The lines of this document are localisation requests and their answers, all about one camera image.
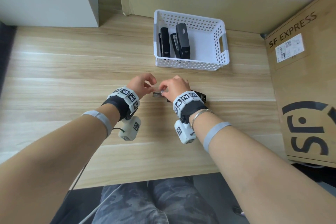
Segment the person's left hand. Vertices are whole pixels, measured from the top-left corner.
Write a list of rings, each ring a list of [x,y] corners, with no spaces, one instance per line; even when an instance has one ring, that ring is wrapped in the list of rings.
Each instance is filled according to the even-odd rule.
[[[145,84],[149,84],[154,87],[154,85],[157,84],[157,80],[151,73],[142,73],[132,78],[126,87],[133,90],[139,99],[142,99],[145,95],[150,94],[145,93]]]

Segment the person's right hand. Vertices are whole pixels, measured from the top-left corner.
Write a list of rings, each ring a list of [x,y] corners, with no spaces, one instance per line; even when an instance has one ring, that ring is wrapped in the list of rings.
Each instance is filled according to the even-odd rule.
[[[178,97],[180,94],[186,91],[191,91],[189,82],[178,75],[161,82],[158,89],[162,90],[166,87],[168,88],[167,99],[172,103],[174,102],[175,98]]]

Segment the person's right forearm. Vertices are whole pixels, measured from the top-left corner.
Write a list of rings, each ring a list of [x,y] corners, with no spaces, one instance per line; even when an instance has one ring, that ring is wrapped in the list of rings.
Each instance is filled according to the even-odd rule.
[[[250,224],[336,224],[336,197],[233,126],[208,153]]]

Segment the person's left forearm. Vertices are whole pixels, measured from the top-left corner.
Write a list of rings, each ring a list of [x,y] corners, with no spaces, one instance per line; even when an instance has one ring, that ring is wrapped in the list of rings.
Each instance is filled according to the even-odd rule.
[[[107,138],[83,115],[0,165],[0,224],[49,224],[82,168]]]

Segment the white marker wrist tracker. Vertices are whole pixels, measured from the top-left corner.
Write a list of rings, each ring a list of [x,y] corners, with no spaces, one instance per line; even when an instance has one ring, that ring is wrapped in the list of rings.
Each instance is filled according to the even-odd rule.
[[[184,107],[193,102],[199,101],[204,103],[201,98],[195,93],[195,91],[186,91],[180,94],[178,97],[175,98],[173,102],[173,110],[179,118],[182,118],[182,110]]]
[[[108,95],[104,104],[114,105],[120,113],[120,120],[130,120],[140,106],[140,101],[133,90],[124,86]]]

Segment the glossy black stapler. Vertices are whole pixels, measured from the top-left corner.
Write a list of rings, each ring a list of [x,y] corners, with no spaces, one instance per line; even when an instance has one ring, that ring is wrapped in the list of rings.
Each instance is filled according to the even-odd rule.
[[[167,27],[160,28],[160,39],[161,39],[161,56],[165,58],[170,58],[170,41],[169,41],[169,31]]]

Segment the black stapler with label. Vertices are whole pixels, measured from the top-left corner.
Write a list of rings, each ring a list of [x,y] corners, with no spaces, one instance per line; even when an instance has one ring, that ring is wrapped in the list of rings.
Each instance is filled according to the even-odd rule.
[[[181,59],[181,55],[180,55],[180,51],[179,51],[179,40],[178,40],[178,36],[176,33],[172,33],[170,34],[170,38],[172,41],[172,45],[173,45],[173,49],[174,49],[174,53],[177,59]]]

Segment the large grey black stapler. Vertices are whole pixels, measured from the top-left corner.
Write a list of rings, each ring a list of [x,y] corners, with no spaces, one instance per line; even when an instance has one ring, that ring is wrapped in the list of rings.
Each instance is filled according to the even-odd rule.
[[[176,25],[175,28],[176,28],[176,34],[178,36],[181,59],[189,60],[191,57],[191,49],[188,38],[187,26],[185,23],[179,23]]]

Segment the white perforated plastic basket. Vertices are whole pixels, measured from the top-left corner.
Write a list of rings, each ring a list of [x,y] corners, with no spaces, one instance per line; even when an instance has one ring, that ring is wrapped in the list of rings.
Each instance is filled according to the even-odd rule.
[[[190,42],[189,60],[177,59],[170,34],[176,33],[176,25],[185,23]],[[159,38],[161,27],[167,27],[170,41],[170,58],[160,57]],[[153,25],[153,52],[157,67],[216,71],[229,64],[229,50],[225,24],[220,19],[155,10]]]

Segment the grey camouflage trousers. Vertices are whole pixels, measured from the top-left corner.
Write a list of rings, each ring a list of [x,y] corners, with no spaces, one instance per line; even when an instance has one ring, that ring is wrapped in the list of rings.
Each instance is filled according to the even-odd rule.
[[[219,224],[193,176],[104,186],[92,224]]]

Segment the white box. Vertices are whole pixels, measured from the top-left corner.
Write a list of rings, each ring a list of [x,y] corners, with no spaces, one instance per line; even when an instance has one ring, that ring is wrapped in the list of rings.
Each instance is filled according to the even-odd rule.
[[[12,26],[99,27],[98,0],[0,0],[0,21]]]

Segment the white shipping label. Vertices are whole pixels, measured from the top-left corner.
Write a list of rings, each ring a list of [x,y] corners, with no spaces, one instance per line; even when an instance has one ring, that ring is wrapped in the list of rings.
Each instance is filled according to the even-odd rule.
[[[298,34],[275,48],[277,63],[305,51],[302,34]]]

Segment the printed cardboard shipping box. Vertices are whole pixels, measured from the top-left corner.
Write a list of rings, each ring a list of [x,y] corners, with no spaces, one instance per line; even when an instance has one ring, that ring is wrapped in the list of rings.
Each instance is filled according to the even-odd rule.
[[[302,34],[305,51],[277,63]],[[289,160],[336,168],[336,0],[314,0],[265,38]]]

